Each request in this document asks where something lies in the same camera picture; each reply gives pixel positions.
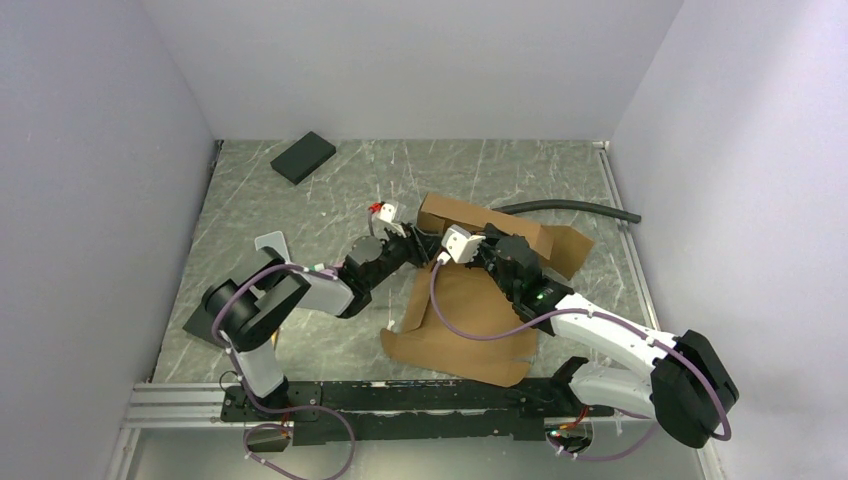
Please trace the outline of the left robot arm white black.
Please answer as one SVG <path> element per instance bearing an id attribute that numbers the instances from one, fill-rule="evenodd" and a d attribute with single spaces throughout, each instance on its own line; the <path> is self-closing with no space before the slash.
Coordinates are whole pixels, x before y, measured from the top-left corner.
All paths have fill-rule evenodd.
<path id="1" fill-rule="evenodd" d="M 248 407 L 264 420 L 287 406 L 289 382 L 275 357 L 272 337 L 297 308 L 336 318 L 359 314 L 372 292 L 402 266 L 423 267 L 441 248 L 441 237 L 403 223 L 383 237 L 358 238 L 332 267 L 292 263 L 279 248 L 280 233 L 257 251 L 255 262 L 232 270 L 203 293 L 184 330 L 227 349 L 249 387 Z"/>

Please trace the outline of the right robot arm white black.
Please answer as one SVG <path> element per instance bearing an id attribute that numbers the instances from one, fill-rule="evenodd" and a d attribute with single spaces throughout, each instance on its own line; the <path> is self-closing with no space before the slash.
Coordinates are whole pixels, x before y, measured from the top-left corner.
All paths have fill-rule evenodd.
<path id="1" fill-rule="evenodd" d="M 577 341 L 617 364 L 569 359 L 552 377 L 557 411 L 614 407 L 656 420 L 692 448 L 730 439 L 728 414 L 739 390 L 706 336 L 694 330 L 675 335 L 619 317 L 545 274 L 524 237 L 491 223 L 482 236 L 472 264 L 489 274 L 525 328 Z"/>

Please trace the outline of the brown cardboard box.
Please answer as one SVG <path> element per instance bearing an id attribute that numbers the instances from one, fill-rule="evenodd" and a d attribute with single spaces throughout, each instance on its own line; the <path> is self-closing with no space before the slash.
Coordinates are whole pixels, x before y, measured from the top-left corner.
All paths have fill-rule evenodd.
<path id="1" fill-rule="evenodd" d="M 437 233 L 452 225 L 478 232 L 487 223 L 523 236 L 543 266 L 567 279 L 594 245 L 567 225 L 540 224 L 436 193 L 425 196 L 417 217 L 421 229 Z M 430 267 L 418 271 L 398 331 L 382 330 L 380 341 L 386 355 L 401 364 L 511 387 L 527 376 L 537 351 L 534 328 L 503 335 L 520 324 L 485 271 L 450 263 L 436 276 Z"/>

